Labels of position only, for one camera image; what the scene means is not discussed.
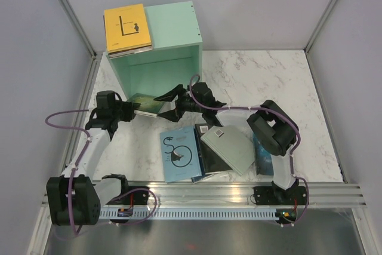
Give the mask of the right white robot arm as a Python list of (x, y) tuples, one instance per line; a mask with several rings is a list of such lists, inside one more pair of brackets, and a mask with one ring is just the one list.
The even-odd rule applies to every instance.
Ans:
[(293, 152), (301, 142), (297, 124), (273, 100), (258, 106), (229, 106), (215, 99), (204, 82), (186, 88), (179, 84), (169, 92), (154, 98), (171, 102), (174, 107), (158, 114), (171, 122), (178, 122), (185, 112), (201, 113), (210, 125), (225, 126), (228, 119), (248, 124), (261, 146), (271, 155), (273, 166), (272, 194), (281, 203), (294, 197), (300, 178), (294, 174)]

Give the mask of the dark purple galaxy book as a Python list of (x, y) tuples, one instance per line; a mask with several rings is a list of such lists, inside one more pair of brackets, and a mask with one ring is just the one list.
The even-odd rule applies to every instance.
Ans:
[(122, 16), (104, 17), (106, 51), (110, 58), (142, 53), (152, 49), (152, 40), (146, 17), (133, 21)]

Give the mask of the yellow book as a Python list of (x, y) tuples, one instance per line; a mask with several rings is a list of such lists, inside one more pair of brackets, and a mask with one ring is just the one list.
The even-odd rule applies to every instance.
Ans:
[(106, 50), (109, 54), (134, 53), (152, 49), (143, 4), (104, 10)]

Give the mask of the green forest cover book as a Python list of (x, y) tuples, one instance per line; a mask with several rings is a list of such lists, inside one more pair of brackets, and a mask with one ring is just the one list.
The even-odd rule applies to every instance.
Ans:
[(153, 118), (156, 118), (165, 106), (165, 102), (156, 101), (155, 96), (140, 93), (135, 93), (128, 99), (128, 101), (139, 104), (139, 107), (134, 111), (136, 115)]

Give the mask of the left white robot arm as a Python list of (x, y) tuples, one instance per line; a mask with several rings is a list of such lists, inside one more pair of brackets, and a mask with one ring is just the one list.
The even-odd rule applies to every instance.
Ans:
[(104, 176), (98, 184), (93, 177), (105, 149), (112, 141), (120, 122), (135, 118), (138, 103), (123, 101), (114, 91), (96, 95), (96, 107), (91, 110), (85, 127), (84, 147), (76, 153), (58, 177), (47, 181), (46, 190), (51, 221), (56, 226), (95, 225), (101, 208), (112, 202), (126, 203), (131, 196), (128, 180), (122, 174)]

